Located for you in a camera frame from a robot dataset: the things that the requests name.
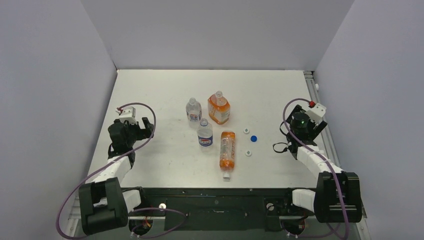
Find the clear water bottle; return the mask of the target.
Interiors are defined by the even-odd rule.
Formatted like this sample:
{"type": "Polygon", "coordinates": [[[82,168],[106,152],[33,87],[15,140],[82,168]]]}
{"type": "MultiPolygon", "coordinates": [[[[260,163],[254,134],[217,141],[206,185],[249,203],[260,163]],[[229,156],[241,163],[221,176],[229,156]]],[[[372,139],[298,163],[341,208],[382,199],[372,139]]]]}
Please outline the clear water bottle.
{"type": "Polygon", "coordinates": [[[202,106],[194,97],[191,97],[185,107],[186,116],[189,125],[193,129],[197,129],[202,118],[202,106]]]}

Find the small blue bottle cap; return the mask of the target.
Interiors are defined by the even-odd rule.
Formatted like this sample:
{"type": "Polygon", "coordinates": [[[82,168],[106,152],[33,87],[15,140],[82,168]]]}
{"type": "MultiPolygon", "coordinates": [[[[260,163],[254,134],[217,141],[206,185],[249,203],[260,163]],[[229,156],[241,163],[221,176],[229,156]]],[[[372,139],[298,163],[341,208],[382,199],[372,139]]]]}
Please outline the small blue bottle cap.
{"type": "Polygon", "coordinates": [[[250,137],[250,140],[251,140],[252,142],[256,142],[256,141],[258,140],[258,138],[257,138],[257,136],[256,136],[256,135],[252,135],[252,136],[250,137]]]}

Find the blue cap pepsi bottle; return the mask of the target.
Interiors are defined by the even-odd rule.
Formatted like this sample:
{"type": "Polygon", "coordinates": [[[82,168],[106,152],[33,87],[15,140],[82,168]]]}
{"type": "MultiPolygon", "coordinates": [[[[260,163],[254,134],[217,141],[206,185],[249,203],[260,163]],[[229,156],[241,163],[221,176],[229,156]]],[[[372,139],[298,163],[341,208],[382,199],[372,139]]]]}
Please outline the blue cap pepsi bottle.
{"type": "Polygon", "coordinates": [[[213,126],[206,118],[199,121],[196,133],[200,147],[203,150],[210,149],[214,143],[214,133],[213,126]]]}

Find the wide orange drink bottle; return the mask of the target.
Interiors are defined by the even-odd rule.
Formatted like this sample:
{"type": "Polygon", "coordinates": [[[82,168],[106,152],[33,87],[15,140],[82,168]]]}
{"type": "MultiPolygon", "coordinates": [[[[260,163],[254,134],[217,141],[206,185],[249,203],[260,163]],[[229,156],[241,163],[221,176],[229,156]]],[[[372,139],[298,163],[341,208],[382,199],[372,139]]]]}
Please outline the wide orange drink bottle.
{"type": "Polygon", "coordinates": [[[207,100],[207,103],[208,115],[217,124],[223,125],[229,120],[231,106],[221,91],[212,94],[207,100]]]}

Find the slim orange drink bottle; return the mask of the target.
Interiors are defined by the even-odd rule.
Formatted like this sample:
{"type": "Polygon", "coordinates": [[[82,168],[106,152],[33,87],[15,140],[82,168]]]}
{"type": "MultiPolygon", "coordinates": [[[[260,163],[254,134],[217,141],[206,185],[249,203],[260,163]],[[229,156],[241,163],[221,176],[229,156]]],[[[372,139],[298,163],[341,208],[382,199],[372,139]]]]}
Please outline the slim orange drink bottle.
{"type": "Polygon", "coordinates": [[[223,131],[220,137],[219,167],[224,181],[231,180],[235,167],[236,134],[233,131],[223,131]]]}

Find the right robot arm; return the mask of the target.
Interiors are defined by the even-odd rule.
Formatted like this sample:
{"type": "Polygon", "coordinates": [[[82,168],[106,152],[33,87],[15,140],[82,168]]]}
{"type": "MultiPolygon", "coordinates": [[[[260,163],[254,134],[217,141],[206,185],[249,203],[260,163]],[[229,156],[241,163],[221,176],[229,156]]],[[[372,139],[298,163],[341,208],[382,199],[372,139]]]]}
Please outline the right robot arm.
{"type": "Polygon", "coordinates": [[[296,105],[282,123],[289,130],[286,151],[317,180],[315,189],[297,189],[285,196],[282,207],[289,214],[309,210],[320,223],[358,223],[363,217],[358,175],[336,166],[315,143],[327,126],[325,112],[319,103],[311,102],[308,109],[296,105]]]}

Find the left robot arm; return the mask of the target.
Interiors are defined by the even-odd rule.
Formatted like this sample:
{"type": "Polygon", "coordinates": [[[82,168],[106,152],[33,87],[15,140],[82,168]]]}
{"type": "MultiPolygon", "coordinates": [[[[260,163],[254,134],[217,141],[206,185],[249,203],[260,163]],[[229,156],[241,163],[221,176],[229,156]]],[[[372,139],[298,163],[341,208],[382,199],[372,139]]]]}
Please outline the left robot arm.
{"type": "Polygon", "coordinates": [[[78,189],[81,225],[87,236],[125,227],[130,211],[143,215],[149,210],[149,201],[141,196],[140,189],[123,193],[121,188],[121,181],[135,163],[134,144],[149,139],[154,130],[147,117],[141,120],[143,128],[134,119],[114,120],[107,129],[111,144],[105,169],[78,189]]]}

